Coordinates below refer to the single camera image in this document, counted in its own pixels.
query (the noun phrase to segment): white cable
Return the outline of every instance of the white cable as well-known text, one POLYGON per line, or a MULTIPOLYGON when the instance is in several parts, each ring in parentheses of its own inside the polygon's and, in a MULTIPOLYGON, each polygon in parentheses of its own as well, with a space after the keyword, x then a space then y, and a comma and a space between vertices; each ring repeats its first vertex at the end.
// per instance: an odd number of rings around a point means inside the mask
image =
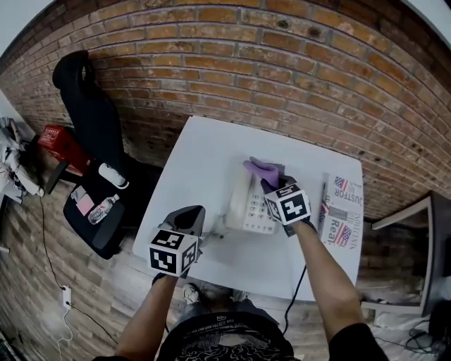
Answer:
POLYGON ((69 329, 69 331, 70 331, 70 338, 60 338, 60 339, 58 340, 59 359, 60 359, 61 361, 63 361, 63 357, 61 356, 61 348, 60 348, 60 345, 59 345, 59 341, 67 341, 67 342, 69 342, 69 341, 72 341, 72 339, 73 339, 73 332, 72 332, 72 330, 70 329, 70 327, 69 327, 69 325, 68 325, 68 323, 67 323, 67 321, 66 321, 66 316, 67 316, 68 313, 69 313, 69 309, 66 310, 66 313, 65 313, 64 316, 63 316, 63 321, 64 321, 64 323, 66 324, 66 327, 67 327, 67 328, 69 329))

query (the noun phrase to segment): power strip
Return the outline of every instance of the power strip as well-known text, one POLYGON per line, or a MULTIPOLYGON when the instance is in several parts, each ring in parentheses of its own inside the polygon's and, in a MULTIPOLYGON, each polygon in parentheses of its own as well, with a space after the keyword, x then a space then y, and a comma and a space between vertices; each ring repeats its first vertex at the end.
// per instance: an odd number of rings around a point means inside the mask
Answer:
POLYGON ((63 286, 63 306, 68 310, 72 309, 72 290, 69 286, 63 286))

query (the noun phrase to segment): white telephone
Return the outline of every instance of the white telephone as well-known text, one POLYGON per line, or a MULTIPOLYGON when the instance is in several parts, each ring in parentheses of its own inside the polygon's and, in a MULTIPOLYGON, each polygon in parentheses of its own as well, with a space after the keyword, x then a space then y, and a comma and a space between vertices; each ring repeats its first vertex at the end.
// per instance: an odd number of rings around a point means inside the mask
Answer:
POLYGON ((278 224, 268 214, 259 179, 242 164, 238 165, 235 176, 225 226, 241 231, 275 233, 278 224))

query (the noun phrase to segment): red box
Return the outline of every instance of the red box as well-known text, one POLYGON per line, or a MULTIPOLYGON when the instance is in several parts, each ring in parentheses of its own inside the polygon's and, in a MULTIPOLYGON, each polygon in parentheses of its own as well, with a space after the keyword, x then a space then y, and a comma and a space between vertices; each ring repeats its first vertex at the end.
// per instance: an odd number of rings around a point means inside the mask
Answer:
POLYGON ((72 135, 61 126, 45 126, 37 144, 47 149, 59 161, 68 160, 69 171, 84 174, 91 159, 72 135))

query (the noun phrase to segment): shoe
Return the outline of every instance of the shoe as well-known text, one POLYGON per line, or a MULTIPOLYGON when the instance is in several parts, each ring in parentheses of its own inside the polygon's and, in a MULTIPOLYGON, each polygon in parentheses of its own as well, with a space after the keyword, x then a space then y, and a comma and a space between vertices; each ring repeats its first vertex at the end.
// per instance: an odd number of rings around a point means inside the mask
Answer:
POLYGON ((199 300, 199 289, 193 283, 187 283, 183 286, 183 299, 187 305, 191 305, 199 300))
POLYGON ((232 290, 232 296, 230 297, 233 302, 241 302, 247 298, 249 293, 243 290, 232 290))

